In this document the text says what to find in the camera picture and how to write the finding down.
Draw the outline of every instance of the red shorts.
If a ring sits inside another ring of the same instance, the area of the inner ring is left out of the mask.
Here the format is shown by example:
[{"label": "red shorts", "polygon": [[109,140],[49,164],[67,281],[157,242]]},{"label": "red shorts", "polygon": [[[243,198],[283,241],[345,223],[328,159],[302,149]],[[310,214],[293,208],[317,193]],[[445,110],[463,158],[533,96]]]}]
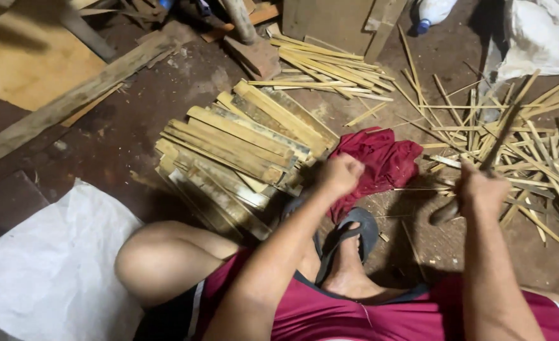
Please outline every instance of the red shorts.
[{"label": "red shorts", "polygon": [[[239,251],[192,290],[153,308],[135,340],[200,340],[250,254]],[[431,289],[419,286],[370,306],[324,292],[297,271],[277,307],[271,340],[464,340],[461,288],[461,277],[454,275]],[[559,340],[559,305],[544,296],[523,294],[545,339]]]}]

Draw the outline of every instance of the man's arm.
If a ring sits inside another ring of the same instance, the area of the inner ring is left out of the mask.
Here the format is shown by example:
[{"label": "man's arm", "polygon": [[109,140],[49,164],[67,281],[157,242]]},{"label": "man's arm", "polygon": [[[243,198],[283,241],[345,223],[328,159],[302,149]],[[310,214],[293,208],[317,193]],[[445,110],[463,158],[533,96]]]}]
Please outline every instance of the man's arm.
[{"label": "man's arm", "polygon": [[543,333],[522,295],[498,224],[509,182],[487,178],[461,163],[458,191],[467,219],[463,317],[468,341],[543,341]]},{"label": "man's arm", "polygon": [[216,310],[204,340],[271,337],[275,310],[322,217],[357,185],[364,166],[344,154],[324,165],[318,186],[245,263]]}]

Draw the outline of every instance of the pile of bamboo sticks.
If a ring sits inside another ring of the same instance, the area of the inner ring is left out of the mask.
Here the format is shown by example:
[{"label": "pile of bamboo sticks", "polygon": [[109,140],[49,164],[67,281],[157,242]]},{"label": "pile of bamboo sticks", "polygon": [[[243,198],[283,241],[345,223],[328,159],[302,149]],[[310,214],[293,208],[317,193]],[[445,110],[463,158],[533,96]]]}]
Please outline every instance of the pile of bamboo sticks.
[{"label": "pile of bamboo sticks", "polygon": [[298,196],[300,169],[322,159],[338,136],[281,90],[240,81],[209,107],[192,107],[187,123],[170,120],[155,148],[157,172],[210,230],[240,242],[270,229],[263,211],[277,190]]},{"label": "pile of bamboo sticks", "polygon": [[278,46],[279,57],[293,68],[285,68],[273,81],[252,81],[251,85],[273,86],[275,90],[313,89],[353,97],[393,101],[385,96],[395,88],[394,78],[380,67],[366,64],[364,57],[336,52],[284,35],[273,35],[269,42]]},{"label": "pile of bamboo sticks", "polygon": [[[536,71],[518,93],[514,93],[514,84],[511,84],[502,102],[494,95],[495,91],[491,90],[485,97],[478,98],[475,89],[470,89],[468,105],[453,105],[439,78],[434,75],[438,89],[447,105],[429,105],[422,96],[415,66],[410,56],[409,61],[412,74],[415,77],[410,77],[407,70],[403,72],[416,92],[418,104],[410,99],[401,88],[398,89],[431,127],[426,128],[421,124],[398,116],[439,141],[439,143],[423,144],[422,146],[425,149],[443,147],[444,151],[446,149],[457,151],[456,154],[448,157],[444,157],[443,152],[441,155],[430,155],[428,157],[433,162],[427,172],[436,175],[444,167],[459,169],[460,162],[457,161],[459,157],[464,157],[472,161],[474,165],[479,166],[496,142],[497,135],[503,128],[507,115],[513,110],[516,103],[525,100],[526,92],[540,72],[539,70]],[[492,101],[494,105],[482,105],[487,100]],[[499,119],[491,123],[479,121],[478,111],[484,107],[499,109],[501,113]],[[559,125],[555,129],[537,128],[531,121],[537,115],[559,109],[559,84],[521,107],[516,122],[511,128],[513,135],[503,143],[494,162],[494,170],[503,174],[512,185],[512,191],[505,201],[501,226],[507,226],[519,211],[537,226],[543,242],[547,242],[548,235],[559,243],[559,235],[548,227],[548,217],[552,212],[550,210],[552,206],[556,208],[559,215]],[[455,125],[446,125],[446,120],[442,122],[438,118],[438,113],[433,109],[448,110]],[[463,115],[458,112],[461,109],[465,109]],[[450,186],[453,186],[454,183],[440,176],[437,179],[444,186],[436,188],[436,190],[443,195],[453,196],[454,193]],[[544,214],[544,222],[539,217],[539,213]]]}]

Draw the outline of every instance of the person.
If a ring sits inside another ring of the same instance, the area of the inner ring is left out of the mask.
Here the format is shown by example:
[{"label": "person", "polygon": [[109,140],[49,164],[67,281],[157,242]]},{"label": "person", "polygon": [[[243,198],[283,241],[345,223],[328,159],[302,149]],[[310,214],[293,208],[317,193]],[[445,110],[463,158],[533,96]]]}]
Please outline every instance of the person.
[{"label": "person", "polygon": [[519,288],[498,225],[509,183],[465,161],[455,188],[467,221],[462,275],[422,290],[382,288],[366,277],[365,241],[355,235],[314,285],[316,229],[363,170],[349,155],[328,160],[310,195],[255,250],[172,221],[137,231],[116,259],[117,277],[146,311],[134,339],[559,340],[559,297]]}]

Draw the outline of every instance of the concrete floor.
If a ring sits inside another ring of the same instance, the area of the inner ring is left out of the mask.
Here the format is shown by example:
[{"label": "concrete floor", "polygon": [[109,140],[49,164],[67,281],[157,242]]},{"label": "concrete floor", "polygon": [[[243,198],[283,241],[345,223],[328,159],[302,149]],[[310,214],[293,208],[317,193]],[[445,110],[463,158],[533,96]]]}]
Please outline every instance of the concrete floor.
[{"label": "concrete floor", "polygon": [[[482,29],[470,27],[468,19],[472,14],[478,18],[480,12],[487,13],[473,0],[461,0],[440,26],[433,27],[427,35],[409,38],[423,94],[429,103],[443,104],[432,74],[440,76],[448,92],[477,80],[463,61],[476,67],[481,64],[482,46],[486,45],[488,34],[483,25]],[[121,17],[111,23],[114,25],[104,29],[103,35],[116,44],[119,54],[135,47],[134,39],[145,33]],[[399,23],[410,27],[407,13]],[[43,196],[55,202],[71,189],[78,177],[117,198],[145,222],[173,219],[200,226],[180,200],[159,189],[162,182],[154,172],[158,158],[153,146],[169,119],[184,119],[193,105],[209,105],[219,92],[231,89],[245,74],[217,44],[196,39],[184,47],[188,51],[186,58],[176,55],[171,57],[171,62],[166,59],[153,69],[142,70],[131,78],[133,82],[126,93],[112,94],[70,129],[49,129],[1,160],[0,179],[16,169],[23,169],[32,180],[39,179],[37,185]],[[414,98],[399,73],[408,65],[396,30],[390,35],[379,62]],[[539,93],[557,82],[559,78],[542,77],[531,92]],[[379,119],[367,118],[348,129],[342,125],[364,110],[359,101],[346,101],[334,94],[308,90],[292,90],[289,94],[339,135],[369,126],[390,128],[402,123],[392,115],[395,112],[411,119],[420,117],[400,94],[394,93],[395,102],[379,112]],[[452,100],[465,103],[465,96],[463,92]],[[25,114],[18,110],[6,121],[11,123]],[[447,112],[440,112],[440,115],[446,122],[450,121]],[[9,123],[1,120],[0,130]],[[397,127],[395,133],[398,140],[434,141],[411,126]],[[52,144],[59,138],[66,148]],[[425,163],[420,160],[421,169],[425,169]],[[425,276],[433,282],[447,272],[462,271],[464,265],[464,221],[437,228],[426,222],[429,213],[445,201],[445,198],[433,198],[427,193],[402,191],[371,195],[359,205],[376,216],[410,215],[404,218],[406,228]],[[385,286],[408,287],[421,282],[421,270],[400,221],[396,218],[377,218],[377,221],[390,241],[379,241],[366,264],[368,273]],[[556,219],[549,227],[559,235]],[[330,223],[326,221],[324,229],[329,228]],[[544,247],[534,225],[521,215],[517,215],[505,234],[520,283],[559,294],[559,244],[549,240]]]}]

